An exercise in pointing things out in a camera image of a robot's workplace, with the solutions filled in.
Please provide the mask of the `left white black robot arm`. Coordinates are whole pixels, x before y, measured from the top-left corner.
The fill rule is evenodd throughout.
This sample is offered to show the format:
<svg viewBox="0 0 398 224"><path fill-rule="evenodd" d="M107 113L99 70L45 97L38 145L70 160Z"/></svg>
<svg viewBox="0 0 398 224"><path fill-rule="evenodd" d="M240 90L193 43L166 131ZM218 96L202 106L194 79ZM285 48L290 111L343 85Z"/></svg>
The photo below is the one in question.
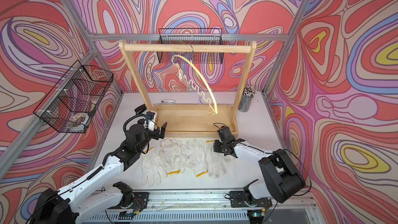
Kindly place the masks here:
<svg viewBox="0 0 398 224"><path fill-rule="evenodd" d="M165 137L167 125L150 131L142 123L124 128L125 140L103 162L76 181L58 189L47 189L40 194L29 224L82 224L107 208L128 208L134 196L130 186L115 183L110 189L92 196L106 182L126 171L145 152L151 140Z"/></svg>

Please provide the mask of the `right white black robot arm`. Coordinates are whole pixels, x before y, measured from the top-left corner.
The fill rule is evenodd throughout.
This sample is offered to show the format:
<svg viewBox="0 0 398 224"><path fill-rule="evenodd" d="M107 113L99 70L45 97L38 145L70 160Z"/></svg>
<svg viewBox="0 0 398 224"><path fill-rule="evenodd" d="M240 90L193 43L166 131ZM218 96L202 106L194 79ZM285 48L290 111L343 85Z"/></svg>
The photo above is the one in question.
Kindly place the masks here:
<svg viewBox="0 0 398 224"><path fill-rule="evenodd" d="M217 131L219 139L215 140L213 151L219 154L246 160L257 166L263 179L256 179L240 191L240 196L233 196L231 201L242 202L255 207L259 201L273 198L284 203L306 186L303 175L299 172L285 149L265 151L251 146L243 139L236 139L229 127L222 126Z"/></svg>

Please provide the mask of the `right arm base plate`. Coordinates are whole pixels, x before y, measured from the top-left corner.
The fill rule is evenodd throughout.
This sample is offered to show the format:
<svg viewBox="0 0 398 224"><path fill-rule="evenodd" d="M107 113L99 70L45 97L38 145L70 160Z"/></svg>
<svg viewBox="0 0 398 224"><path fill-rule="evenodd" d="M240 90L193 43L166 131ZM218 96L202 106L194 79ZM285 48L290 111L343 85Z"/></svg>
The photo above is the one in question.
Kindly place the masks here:
<svg viewBox="0 0 398 224"><path fill-rule="evenodd" d="M232 208L265 208L268 209L273 206L270 198L255 199L248 191L230 191L224 197L230 201Z"/></svg>

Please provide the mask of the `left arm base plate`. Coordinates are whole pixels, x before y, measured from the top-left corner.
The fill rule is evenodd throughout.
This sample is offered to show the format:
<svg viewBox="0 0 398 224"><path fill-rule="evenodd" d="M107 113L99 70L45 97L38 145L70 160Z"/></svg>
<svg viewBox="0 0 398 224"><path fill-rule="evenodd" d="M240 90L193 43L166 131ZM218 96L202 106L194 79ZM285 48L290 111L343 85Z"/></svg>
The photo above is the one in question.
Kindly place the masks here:
<svg viewBox="0 0 398 224"><path fill-rule="evenodd" d="M123 195L121 203L110 209L134 209L143 210L148 205L149 192L133 191Z"/></svg>

